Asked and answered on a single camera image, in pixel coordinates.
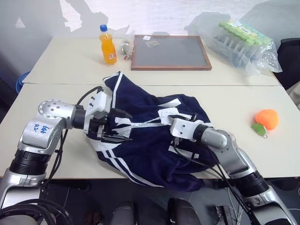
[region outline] floor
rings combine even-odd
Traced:
[[[69,190],[65,208],[72,215],[76,225],[84,224],[86,212],[101,212],[104,215],[104,224],[108,225],[113,210],[119,203],[126,200],[136,203],[139,225],[165,225],[167,203],[172,197],[189,201],[203,225],[218,223],[215,206],[230,205],[227,189],[215,190],[205,187],[192,193],[177,192],[162,188],[143,187],[128,180],[89,180],[84,181],[84,184],[86,187],[81,187],[81,190],[52,184],[47,196],[47,199],[63,205]],[[283,191],[274,188],[288,208],[300,208],[300,196],[297,189]],[[300,224],[300,212],[293,210],[292,214]],[[250,224],[245,214],[243,214],[241,224]]]

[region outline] blue object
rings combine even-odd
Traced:
[[[100,30],[101,30],[102,32],[107,31],[107,26],[106,26],[105,24],[100,25]]]
[[[22,76],[19,77],[19,79],[17,80],[17,82],[15,83],[15,90],[16,92],[19,94],[24,83],[23,83],[23,80],[25,79],[25,77],[27,77],[27,75],[30,73],[31,71],[23,74]]]
[[[191,173],[207,168],[190,162],[173,150],[170,125],[162,124],[158,114],[159,110],[176,107],[179,113],[195,113],[197,120],[209,123],[197,100],[182,94],[156,97],[132,83],[121,72],[105,78],[104,82],[113,92],[111,107],[133,116],[132,119],[108,117],[106,134],[125,135],[132,141],[105,143],[97,140],[97,134],[88,135],[98,158],[137,184],[178,191],[196,191],[203,187],[204,182]],[[194,156],[195,160],[199,159],[209,166],[215,165],[207,146],[183,140],[178,149],[188,157]]]

